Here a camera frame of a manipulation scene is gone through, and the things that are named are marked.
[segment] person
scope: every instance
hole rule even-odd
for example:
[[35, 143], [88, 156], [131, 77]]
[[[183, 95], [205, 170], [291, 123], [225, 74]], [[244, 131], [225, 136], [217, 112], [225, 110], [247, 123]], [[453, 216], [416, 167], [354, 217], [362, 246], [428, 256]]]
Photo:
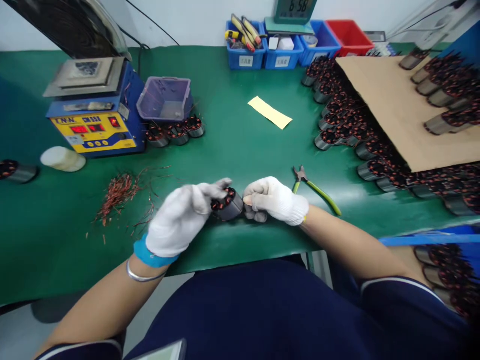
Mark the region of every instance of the person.
[[[231, 182], [171, 193], [134, 254], [78, 301], [37, 359], [122, 359], [120, 335], [202, 230], [212, 199], [224, 198]], [[377, 239], [310, 205], [274, 177], [250, 184], [244, 199], [247, 219], [264, 223], [270, 215], [298, 227], [343, 265], [359, 283], [360, 303], [291, 261], [202, 271], [173, 294], [125, 359], [157, 359], [149, 354], [178, 341], [185, 345], [182, 357], [196, 360], [460, 359], [467, 324]]]

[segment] hand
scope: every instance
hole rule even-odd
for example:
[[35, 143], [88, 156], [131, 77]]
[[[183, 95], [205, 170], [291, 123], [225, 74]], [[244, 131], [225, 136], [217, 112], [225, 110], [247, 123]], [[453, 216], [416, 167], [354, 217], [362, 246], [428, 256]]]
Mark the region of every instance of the hand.
[[150, 223], [147, 249], [160, 258], [184, 252], [207, 222], [212, 199], [225, 198], [225, 188], [231, 183], [224, 178], [215, 184], [185, 185], [172, 192]]
[[309, 212], [309, 202], [306, 198], [294, 194], [271, 176], [248, 185], [243, 198], [246, 218], [255, 219], [259, 223], [267, 221], [268, 212], [277, 220], [297, 226], [304, 222]]

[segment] wire cutters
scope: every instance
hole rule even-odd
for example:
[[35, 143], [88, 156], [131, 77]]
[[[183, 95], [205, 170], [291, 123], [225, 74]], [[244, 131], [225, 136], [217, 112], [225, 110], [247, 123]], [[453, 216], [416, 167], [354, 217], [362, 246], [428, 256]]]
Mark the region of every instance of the wire cutters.
[[295, 172], [296, 174], [296, 183], [295, 183], [295, 186], [293, 187], [293, 193], [296, 194], [297, 191], [299, 190], [299, 186], [300, 186], [300, 182], [302, 180], [305, 180], [306, 183], [308, 185], [310, 185], [310, 187], [315, 190], [317, 193], [320, 194], [320, 196], [322, 196], [326, 201], [327, 203], [330, 204], [330, 206], [332, 207], [332, 209], [335, 211], [335, 214], [337, 214], [338, 216], [342, 216], [342, 211], [340, 210], [340, 208], [337, 206], [337, 204], [335, 203], [335, 201], [332, 200], [332, 198], [330, 196], [327, 195], [327, 193], [325, 193], [324, 191], [322, 191], [322, 189], [320, 189], [317, 185], [315, 185], [313, 182], [311, 182], [309, 180], [309, 178], [307, 177], [307, 174], [305, 174], [305, 168], [304, 166], [300, 166], [300, 171], [297, 171], [297, 169], [295, 168], [295, 166], [293, 167], [293, 171]]

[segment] blue sleeve cuff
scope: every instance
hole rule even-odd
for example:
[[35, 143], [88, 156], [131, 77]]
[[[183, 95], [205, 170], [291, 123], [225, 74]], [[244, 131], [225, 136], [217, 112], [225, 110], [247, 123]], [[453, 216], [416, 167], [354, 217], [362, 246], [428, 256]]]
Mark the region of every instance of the blue sleeve cuff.
[[133, 252], [135, 253], [136, 257], [142, 261], [142, 263], [152, 268], [161, 268], [166, 265], [173, 264], [180, 257], [180, 255], [175, 257], [159, 257], [150, 252], [150, 250], [147, 248], [147, 234], [143, 235], [141, 240], [135, 242], [133, 245]]

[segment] workbench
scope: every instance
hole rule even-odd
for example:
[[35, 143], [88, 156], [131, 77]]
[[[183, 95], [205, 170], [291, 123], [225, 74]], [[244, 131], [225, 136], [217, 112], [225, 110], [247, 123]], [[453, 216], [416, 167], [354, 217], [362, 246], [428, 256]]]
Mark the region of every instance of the workbench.
[[[136, 68], [137, 54], [134, 49]], [[60, 51], [0, 53], [3, 159], [40, 165], [45, 150], [69, 147], [45, 118], [51, 100], [42, 98], [66, 59]], [[375, 237], [441, 229], [467, 220], [450, 214], [439, 199], [420, 200], [407, 191], [384, 193], [363, 181], [356, 172], [363, 161], [350, 147], [319, 151], [314, 138], [323, 107], [300, 83], [304, 68], [230, 71], [228, 63], [224, 47], [166, 47], [142, 54], [144, 81], [149, 76], [191, 79], [195, 112], [205, 123], [202, 138], [180, 147], [90, 159], [74, 173], [42, 166], [31, 183], [0, 183], [0, 304], [88, 289], [132, 254], [139, 236], [131, 236], [131, 230], [151, 206], [148, 191], [139, 192], [107, 227], [93, 224], [106, 188], [119, 171], [138, 174], [146, 167], [171, 166], [155, 174], [172, 176], [152, 182], [164, 199], [185, 183], [224, 177], [232, 178], [239, 192], [268, 176], [293, 187], [293, 166], [304, 165], [310, 180], [338, 204], [342, 218]], [[247, 104], [256, 96], [293, 121], [280, 130]], [[298, 193], [331, 211], [306, 184]], [[232, 223], [212, 219], [169, 275], [316, 250], [300, 229], [271, 218], [265, 224], [244, 217]]]

